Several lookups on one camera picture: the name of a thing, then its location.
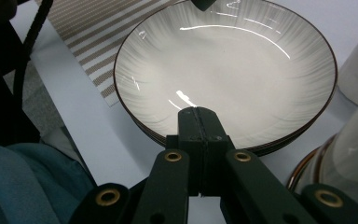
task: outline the placemat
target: placemat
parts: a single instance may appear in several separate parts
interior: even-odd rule
[[[175,2],[54,0],[48,20],[111,106],[118,102],[113,66],[121,43],[137,24]]]

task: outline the white table surface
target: white table surface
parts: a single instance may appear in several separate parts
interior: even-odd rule
[[[315,25],[332,46],[338,68],[358,43],[358,0],[272,2]],[[12,24],[22,39],[36,11],[34,1],[18,8]],[[163,147],[140,131],[120,103],[108,106],[48,21],[31,59],[97,184],[113,182],[131,187],[147,177]],[[285,184],[299,161],[337,133],[355,109],[337,91],[304,134],[261,160]],[[217,198],[190,198],[188,223],[225,223],[218,202]]]

